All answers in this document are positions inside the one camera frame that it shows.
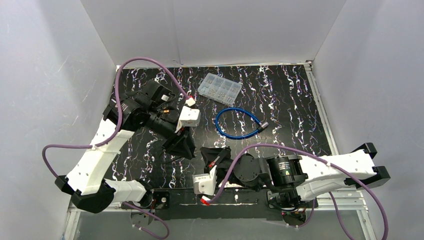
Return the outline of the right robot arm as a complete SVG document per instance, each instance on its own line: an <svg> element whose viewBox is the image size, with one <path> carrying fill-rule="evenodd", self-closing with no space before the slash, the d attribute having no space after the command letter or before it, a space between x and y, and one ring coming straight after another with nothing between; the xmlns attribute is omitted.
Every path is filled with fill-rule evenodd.
<svg viewBox="0 0 424 240"><path fill-rule="evenodd" d="M391 178L385 166L374 164L377 150L370 142L348 154L322 156L323 162L303 153L259 158L243 153L233 160L229 147L200 150L205 168L193 176L197 195L212 196L219 184L230 183L257 192L268 189L291 206L349 186L380 187Z"/></svg>

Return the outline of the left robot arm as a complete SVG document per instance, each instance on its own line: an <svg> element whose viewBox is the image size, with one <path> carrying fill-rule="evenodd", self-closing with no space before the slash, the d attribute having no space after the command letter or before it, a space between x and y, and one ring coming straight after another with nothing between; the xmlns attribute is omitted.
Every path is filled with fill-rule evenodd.
<svg viewBox="0 0 424 240"><path fill-rule="evenodd" d="M199 125L200 111L176 109L171 105L174 97L170 89L149 80L139 91L111 98L91 145L68 174L56 178L56 186L78 209L94 214L112 203L146 203L153 193L147 182L111 180L105 174L124 144L143 128L165 138L162 153L189 160L195 156L191 129Z"/></svg>

